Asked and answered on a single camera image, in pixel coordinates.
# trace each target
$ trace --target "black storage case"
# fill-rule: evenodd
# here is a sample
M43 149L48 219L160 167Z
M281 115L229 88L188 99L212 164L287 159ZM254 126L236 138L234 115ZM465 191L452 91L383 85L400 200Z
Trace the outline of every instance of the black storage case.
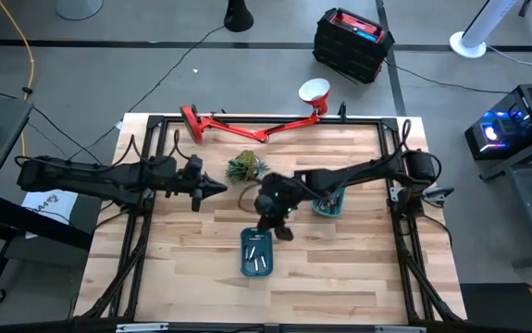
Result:
M377 30L363 33L358 28L338 22L336 18L347 15L356 24L370 25ZM371 41L363 35L377 38ZM342 8L328 10L317 22L315 59L363 83L375 81L381 65L395 41L389 31L379 24Z

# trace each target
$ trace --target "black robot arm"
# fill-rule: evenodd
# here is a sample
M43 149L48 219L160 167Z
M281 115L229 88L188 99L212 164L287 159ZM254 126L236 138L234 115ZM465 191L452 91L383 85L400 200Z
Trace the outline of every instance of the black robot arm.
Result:
M405 162L406 170L401 167ZM397 201L400 214L411 214L421 207L423 191L435 180L432 155L421 151L406 151L338 170L313 169L295 171L293 177L270 173L262 179L262 187L254 207L260 229L273 228L285 241L293 239L284 218L302 201L325 200L338 189L377 179L393 179L402 185Z
M177 170L177 161L171 156L116 166L39 156L21 164L17 184L24 191L74 191L118 205L137 205L140 194L146 191L165 191L167 197L188 193L192 210L197 212L202 199L227 190L226 185L202 175L202 163L201 158L192 155L185 167Z

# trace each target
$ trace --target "teal tray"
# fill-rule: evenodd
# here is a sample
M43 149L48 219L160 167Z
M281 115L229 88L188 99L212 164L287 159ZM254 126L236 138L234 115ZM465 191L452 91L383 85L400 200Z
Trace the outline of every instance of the teal tray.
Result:
M253 258L248 259L247 257L251 255L252 250L254 252ZM257 259L257 269L255 269L255 259ZM245 228L241 232L241 273L248 278L261 278L267 277L273 270L272 233L269 230Z
M334 210L330 210L326 206L322 206L320 200L313 200L311 202L311 208L313 208L313 212L317 215L325 216L325 217L338 217L341 215L341 207L343 206L343 196L346 193L346 189L339 189L333 195L339 195L340 199L338 200L338 204L334 208Z

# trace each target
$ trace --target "red desk lamp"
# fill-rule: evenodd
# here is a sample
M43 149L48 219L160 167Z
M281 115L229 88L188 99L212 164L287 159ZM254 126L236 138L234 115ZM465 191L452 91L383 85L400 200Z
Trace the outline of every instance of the red desk lamp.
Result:
M204 130L210 128L225 130L229 133L241 135L245 138L253 139L261 143L266 143L269 141L270 134L282 132L284 130L300 129L317 123L319 121L319 116L325 115L328 111L328 105L326 104L328 96L329 82L327 80L309 80L299 89L299 97L301 97L305 103L313 107L313 114L309 118L257 131L231 126L221 120L216 120L214 115L210 117L198 117L194 105L184 105L179 108L179 111L181 111L181 116L183 117L188 132L198 144L202 143L202 133Z

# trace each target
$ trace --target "white paper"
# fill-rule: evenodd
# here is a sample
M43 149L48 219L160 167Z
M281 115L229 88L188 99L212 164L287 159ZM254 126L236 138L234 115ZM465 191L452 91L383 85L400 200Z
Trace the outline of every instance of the white paper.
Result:
M52 190L46 192L29 192L23 200L23 207L31 208L39 215L50 217L60 223L68 224L70 213L79 195L70 191ZM25 233L25 239L37 237L30 232Z

